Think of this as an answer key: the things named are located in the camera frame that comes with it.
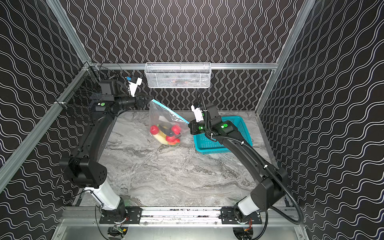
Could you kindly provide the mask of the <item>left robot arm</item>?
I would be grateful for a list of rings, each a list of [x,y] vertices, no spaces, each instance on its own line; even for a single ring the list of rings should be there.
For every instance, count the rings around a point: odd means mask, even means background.
[[[128,77],[126,83],[117,79],[101,80],[101,93],[93,94],[88,106],[90,122],[78,146],[69,157],[59,162],[64,177],[73,185],[88,192],[98,203],[103,216],[127,218],[124,201],[108,183],[108,170],[99,158],[120,114],[130,109],[142,109],[151,96],[136,92],[142,84],[138,77]]]

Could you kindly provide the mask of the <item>red toy tomato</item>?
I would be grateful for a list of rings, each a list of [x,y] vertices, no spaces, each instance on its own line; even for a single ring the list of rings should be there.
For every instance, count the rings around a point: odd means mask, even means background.
[[[175,136],[166,136],[166,141],[168,143],[174,143],[177,140]]]
[[[180,135],[181,132],[182,132],[181,127],[178,126],[178,125],[173,125],[173,126],[171,127],[171,130],[172,130],[172,132],[173,132],[175,135]]]
[[[155,135],[157,135],[159,132],[160,132],[160,129],[159,129],[159,127],[158,127],[157,125],[152,125],[152,126],[150,127],[150,133],[151,133],[151,135],[155,136]]]

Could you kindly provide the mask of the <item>orange red toy pepper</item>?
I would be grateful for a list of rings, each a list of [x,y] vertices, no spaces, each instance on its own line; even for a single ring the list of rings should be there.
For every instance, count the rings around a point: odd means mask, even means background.
[[[173,141],[168,142],[168,144],[169,144],[170,146],[177,146],[180,142],[181,142],[180,139],[174,139]]]

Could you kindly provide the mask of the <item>clear zip top bag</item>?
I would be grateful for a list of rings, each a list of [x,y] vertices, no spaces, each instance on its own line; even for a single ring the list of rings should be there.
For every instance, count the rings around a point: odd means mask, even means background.
[[[188,127],[189,122],[186,119],[184,119],[179,114],[177,114],[173,110],[169,109],[168,107],[166,107],[165,105],[163,105],[162,103],[160,103],[157,100],[152,100],[150,102],[150,115],[149,115],[149,117],[150,117],[150,127],[152,125],[157,125],[157,126],[161,125],[161,126],[164,126],[166,128],[171,129],[171,127],[173,125],[180,126],[182,129],[181,134],[180,135],[175,135],[175,134],[173,135],[177,139],[181,140],[182,135],[189,131],[189,127]],[[167,136],[164,133],[162,133],[161,131],[159,132],[159,134],[165,138]]]

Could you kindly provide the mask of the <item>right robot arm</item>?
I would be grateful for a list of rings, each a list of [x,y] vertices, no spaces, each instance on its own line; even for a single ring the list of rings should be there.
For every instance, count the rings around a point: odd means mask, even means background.
[[[204,134],[209,140],[227,148],[257,181],[251,193],[234,205],[235,220],[244,222],[253,213],[266,213],[268,209],[272,209],[289,222],[295,225],[302,224],[304,215],[287,187],[287,171],[284,168],[276,168],[266,161],[231,121],[223,121],[215,105],[205,106],[195,102],[191,110],[195,115],[195,119],[189,123],[191,134]],[[288,196],[297,210],[297,219],[274,207],[274,204],[284,196]]]

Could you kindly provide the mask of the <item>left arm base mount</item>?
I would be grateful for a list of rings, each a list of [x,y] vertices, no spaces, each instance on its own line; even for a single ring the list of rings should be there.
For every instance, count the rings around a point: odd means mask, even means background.
[[[140,207],[118,207],[116,210],[100,210],[101,216],[96,218],[100,229],[101,225],[110,225],[107,229],[109,239],[122,239],[128,232],[129,227],[124,225],[139,224],[142,218],[143,209]]]

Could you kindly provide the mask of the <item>teal plastic basket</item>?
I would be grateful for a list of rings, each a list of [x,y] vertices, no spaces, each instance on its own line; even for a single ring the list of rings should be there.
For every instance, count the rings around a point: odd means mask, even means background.
[[[250,146],[253,145],[251,135],[243,118],[229,116],[222,117],[222,120],[224,122],[222,127],[230,125],[229,122],[231,122],[231,126],[236,127],[237,129],[234,132],[231,132],[228,136],[222,137],[217,135],[218,139],[216,142],[211,141],[204,134],[194,135],[194,143],[197,152],[203,155],[229,153],[230,150],[220,143],[220,141],[223,142],[224,140],[237,139],[238,141],[235,141],[236,144],[240,145],[242,142],[247,142]]]

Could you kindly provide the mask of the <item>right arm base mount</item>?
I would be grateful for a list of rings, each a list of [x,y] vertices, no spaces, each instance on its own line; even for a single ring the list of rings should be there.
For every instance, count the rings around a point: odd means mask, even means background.
[[[238,240],[259,240],[265,232],[262,229],[256,234],[253,230],[254,226],[261,226],[263,223],[261,215],[257,212],[245,216],[236,208],[222,207],[218,218],[223,225],[238,225],[233,228],[233,233]]]

